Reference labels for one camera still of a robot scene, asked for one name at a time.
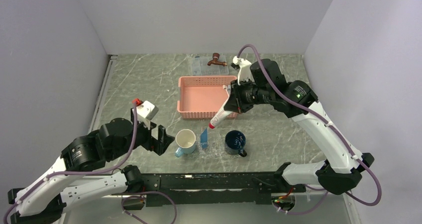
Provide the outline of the blue toothpaste tube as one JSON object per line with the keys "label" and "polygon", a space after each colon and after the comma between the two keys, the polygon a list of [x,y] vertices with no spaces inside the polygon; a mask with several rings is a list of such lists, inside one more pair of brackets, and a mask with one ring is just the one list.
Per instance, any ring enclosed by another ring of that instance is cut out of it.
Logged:
{"label": "blue toothpaste tube", "polygon": [[208,144],[208,129],[205,128],[200,135],[200,146],[202,149],[207,149]]}

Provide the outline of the light blue white mug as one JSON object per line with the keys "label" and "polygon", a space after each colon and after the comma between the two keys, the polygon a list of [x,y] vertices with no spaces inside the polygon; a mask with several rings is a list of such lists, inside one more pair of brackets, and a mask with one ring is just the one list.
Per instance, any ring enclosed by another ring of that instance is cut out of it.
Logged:
{"label": "light blue white mug", "polygon": [[184,154],[191,154],[196,149],[196,135],[190,129],[180,130],[175,137],[175,142],[178,146],[175,156],[178,158]]}

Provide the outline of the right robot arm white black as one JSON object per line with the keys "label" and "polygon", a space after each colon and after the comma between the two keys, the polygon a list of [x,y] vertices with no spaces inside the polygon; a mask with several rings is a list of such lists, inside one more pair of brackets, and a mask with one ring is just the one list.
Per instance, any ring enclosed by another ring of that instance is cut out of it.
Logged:
{"label": "right robot arm white black", "polygon": [[276,189],[285,192],[296,184],[313,184],[340,195],[355,188],[362,179],[363,164],[369,167],[374,157],[342,142],[307,83],[288,82],[275,61],[263,59],[261,62],[275,87],[267,81],[258,62],[234,57],[231,66],[238,70],[238,77],[228,85],[230,95],[221,109],[245,113],[255,105],[271,105],[296,122],[326,157],[325,161],[318,163],[284,163],[275,174]]}

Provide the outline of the white red-capped toothpaste tube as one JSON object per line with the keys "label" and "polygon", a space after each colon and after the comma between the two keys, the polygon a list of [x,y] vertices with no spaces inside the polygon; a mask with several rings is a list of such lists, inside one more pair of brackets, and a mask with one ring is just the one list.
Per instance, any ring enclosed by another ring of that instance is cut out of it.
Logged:
{"label": "white red-capped toothpaste tube", "polygon": [[225,105],[227,103],[228,99],[222,104],[220,109],[217,111],[217,113],[213,116],[213,118],[209,122],[209,128],[214,129],[216,126],[218,126],[223,120],[225,120],[230,114],[232,114],[231,111],[225,110]]}

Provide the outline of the dark blue mug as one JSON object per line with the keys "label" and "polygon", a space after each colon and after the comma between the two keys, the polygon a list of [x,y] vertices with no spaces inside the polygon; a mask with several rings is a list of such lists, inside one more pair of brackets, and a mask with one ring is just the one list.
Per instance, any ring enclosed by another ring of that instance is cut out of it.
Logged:
{"label": "dark blue mug", "polygon": [[242,132],[238,130],[232,130],[226,134],[224,139],[224,147],[226,153],[230,155],[239,155],[241,157],[246,157],[247,152],[245,150],[245,146],[246,137]]}

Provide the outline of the clear textured acrylic tray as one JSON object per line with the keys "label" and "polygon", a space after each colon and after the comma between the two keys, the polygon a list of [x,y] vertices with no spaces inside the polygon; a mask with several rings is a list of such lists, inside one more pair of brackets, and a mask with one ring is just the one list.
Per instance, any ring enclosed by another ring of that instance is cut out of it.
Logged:
{"label": "clear textured acrylic tray", "polygon": [[208,146],[202,148],[201,142],[193,154],[199,159],[217,160],[217,159],[238,159],[242,158],[238,154],[230,154],[226,151],[225,147],[225,133],[211,133],[208,132]]}

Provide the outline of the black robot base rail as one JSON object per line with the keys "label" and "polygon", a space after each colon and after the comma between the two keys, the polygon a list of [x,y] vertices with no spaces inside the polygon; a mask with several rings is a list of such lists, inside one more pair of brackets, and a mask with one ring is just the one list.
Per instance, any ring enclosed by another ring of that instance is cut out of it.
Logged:
{"label": "black robot base rail", "polygon": [[304,185],[289,185],[274,172],[144,173],[129,182],[125,194],[146,192],[147,207],[160,207],[169,196],[175,204],[255,203],[270,205],[285,194],[304,193]]}

